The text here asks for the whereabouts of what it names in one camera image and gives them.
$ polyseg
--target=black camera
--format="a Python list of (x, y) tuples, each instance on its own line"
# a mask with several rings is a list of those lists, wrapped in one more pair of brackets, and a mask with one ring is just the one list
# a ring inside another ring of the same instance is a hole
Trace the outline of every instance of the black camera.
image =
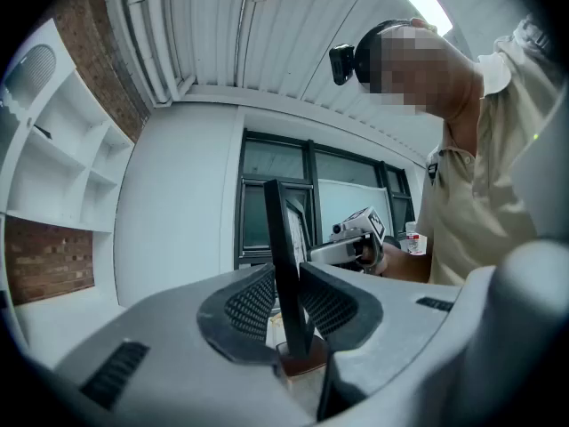
[(344, 85), (356, 71), (357, 80), (362, 84), (370, 83), (370, 54), (381, 56), (381, 32), (387, 28), (410, 26), (410, 20), (386, 20), (368, 31), (357, 47), (350, 44), (340, 44), (330, 52), (330, 63), (334, 83)]

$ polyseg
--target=man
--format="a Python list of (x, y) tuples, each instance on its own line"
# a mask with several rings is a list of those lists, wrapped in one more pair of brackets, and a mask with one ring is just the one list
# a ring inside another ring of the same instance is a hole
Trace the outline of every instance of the man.
[(494, 53), (474, 62), (423, 20), (386, 24), (369, 48), (372, 93), (441, 117), (444, 134), (429, 155), (417, 232), (427, 254), (384, 246), (375, 273), (461, 285), (475, 268), (497, 264), (535, 238), (535, 228), (509, 178), (516, 156), (539, 134), (558, 96), (561, 72), (531, 17)]

